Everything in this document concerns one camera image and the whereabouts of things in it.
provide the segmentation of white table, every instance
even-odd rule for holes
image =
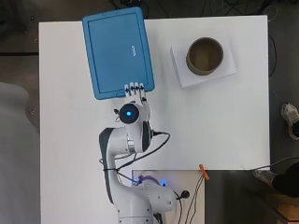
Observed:
[[[266,17],[146,21],[156,89],[148,94],[151,127],[169,143],[137,162],[139,170],[249,169],[269,162]],[[169,40],[194,29],[226,31],[237,74],[182,89]],[[98,134],[118,127],[97,101],[80,21],[39,25],[41,216],[43,224],[117,223],[109,203]],[[155,139],[151,148],[163,139]]]

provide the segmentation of robot finger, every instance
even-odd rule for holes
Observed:
[[[125,93],[125,97],[130,97],[131,96],[129,86],[127,84],[124,85],[124,93]]]
[[[134,83],[134,88],[135,88],[135,94],[139,95],[139,84],[138,84],[138,82]]]
[[[139,89],[140,89],[140,100],[141,100],[141,102],[147,101],[146,91],[144,89],[143,83],[139,84]]]
[[[136,95],[135,86],[134,86],[133,82],[130,82],[130,95],[131,96],[135,96]]]

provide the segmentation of white paper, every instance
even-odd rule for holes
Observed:
[[[190,45],[201,37],[212,37],[216,39],[223,48],[223,61],[221,65],[208,76],[197,76],[190,71],[186,63],[186,56]],[[176,38],[175,41],[172,42],[170,53],[182,88],[236,73],[231,47],[225,32],[216,33],[214,35],[198,35],[197,33],[193,33],[193,35],[184,38],[183,41],[180,38]]]

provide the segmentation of cup rim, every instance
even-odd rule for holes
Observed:
[[[211,70],[200,70],[200,69],[196,68],[196,67],[192,64],[191,59],[190,59],[190,50],[191,50],[191,48],[193,47],[193,45],[194,45],[197,41],[200,41],[200,40],[203,40],[203,39],[213,40],[214,42],[216,42],[216,44],[218,44],[218,46],[219,46],[220,49],[221,49],[221,61],[219,62],[219,64],[218,64],[215,68],[213,68],[213,69],[211,69]],[[204,73],[209,73],[209,72],[210,72],[210,73],[212,73],[213,71],[215,71],[215,70],[221,65],[221,63],[222,63],[222,61],[223,61],[223,57],[224,57],[223,47],[222,47],[222,45],[219,43],[218,40],[214,39],[213,37],[200,37],[200,38],[194,40],[194,41],[192,42],[192,44],[190,45],[189,49],[188,49],[187,59],[190,61],[190,63],[187,64],[187,65],[188,65],[188,66],[191,66],[192,69],[198,71],[199,73],[200,73],[200,72],[204,72]]]

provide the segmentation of orange clip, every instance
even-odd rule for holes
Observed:
[[[204,165],[203,165],[203,164],[200,164],[200,165],[199,165],[199,168],[200,168],[201,171],[203,172],[203,175],[204,175],[205,179],[206,179],[206,180],[209,180],[209,176],[208,176],[208,174],[207,174],[207,172],[206,172],[206,170],[205,170]]]

